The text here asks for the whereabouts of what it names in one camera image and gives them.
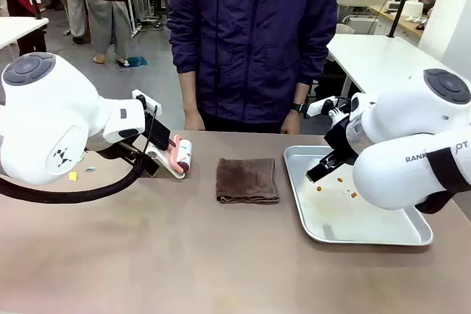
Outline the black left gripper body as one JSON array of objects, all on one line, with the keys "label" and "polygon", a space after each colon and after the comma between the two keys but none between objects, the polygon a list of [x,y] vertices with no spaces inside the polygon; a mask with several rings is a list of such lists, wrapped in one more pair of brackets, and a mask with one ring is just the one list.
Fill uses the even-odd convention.
[{"label": "black left gripper body", "polygon": [[144,137],[162,151],[170,145],[170,130],[148,112],[145,112]]}]

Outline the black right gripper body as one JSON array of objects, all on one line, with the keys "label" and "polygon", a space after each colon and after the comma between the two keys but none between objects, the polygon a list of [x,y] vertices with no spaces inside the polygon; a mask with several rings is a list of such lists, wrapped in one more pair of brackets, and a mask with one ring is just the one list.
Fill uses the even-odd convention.
[{"label": "black right gripper body", "polygon": [[349,118],[343,118],[336,123],[325,136],[325,141],[339,156],[339,164],[354,164],[358,154],[353,150],[347,139]]}]

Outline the person's right hand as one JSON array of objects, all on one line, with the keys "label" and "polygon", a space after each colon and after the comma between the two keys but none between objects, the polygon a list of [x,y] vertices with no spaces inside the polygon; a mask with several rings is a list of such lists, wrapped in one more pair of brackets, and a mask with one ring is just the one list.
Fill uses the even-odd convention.
[{"label": "person's right hand", "polygon": [[198,109],[185,110],[185,130],[205,131],[205,124]]}]

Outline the person's left hand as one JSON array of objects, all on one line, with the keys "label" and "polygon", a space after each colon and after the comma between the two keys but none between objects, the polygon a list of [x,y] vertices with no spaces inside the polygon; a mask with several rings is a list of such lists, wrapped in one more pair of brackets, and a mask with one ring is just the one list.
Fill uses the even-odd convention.
[{"label": "person's left hand", "polygon": [[285,117],[283,124],[280,128],[281,134],[297,135],[300,133],[301,113],[296,110],[291,110]]}]

